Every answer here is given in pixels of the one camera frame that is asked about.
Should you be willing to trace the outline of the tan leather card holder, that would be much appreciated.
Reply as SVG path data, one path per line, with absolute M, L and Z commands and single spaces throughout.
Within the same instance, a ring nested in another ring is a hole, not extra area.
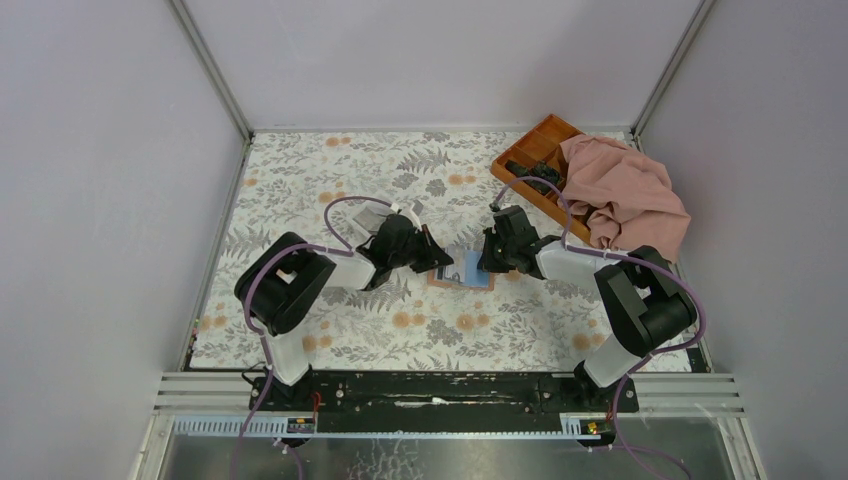
M 495 275 L 479 268 L 482 252 L 462 246 L 446 248 L 453 263 L 430 271 L 427 283 L 431 286 L 475 291 L 493 291 Z

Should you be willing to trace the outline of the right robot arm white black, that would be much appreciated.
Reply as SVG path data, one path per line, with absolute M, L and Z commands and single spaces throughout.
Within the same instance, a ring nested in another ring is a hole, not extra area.
M 579 247 L 540 236 L 519 206 L 491 208 L 494 224 L 484 231 L 480 269 L 571 282 L 600 296 L 612 333 L 575 368 L 573 396 L 583 410 L 601 410 L 613 398 L 612 385 L 702 319 L 691 288 L 655 248 L 615 253 Z

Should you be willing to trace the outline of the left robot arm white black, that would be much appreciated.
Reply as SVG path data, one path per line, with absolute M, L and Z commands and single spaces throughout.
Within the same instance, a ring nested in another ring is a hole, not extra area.
M 424 273 L 452 264 L 427 226 L 401 214 L 388 215 L 352 251 L 310 244 L 294 232 L 283 234 L 234 286 L 247 326 L 260 336 L 276 379 L 272 398 L 288 411 L 309 401 L 311 387 L 303 377 L 310 360 L 295 330 L 325 288 L 371 291 L 396 269 Z

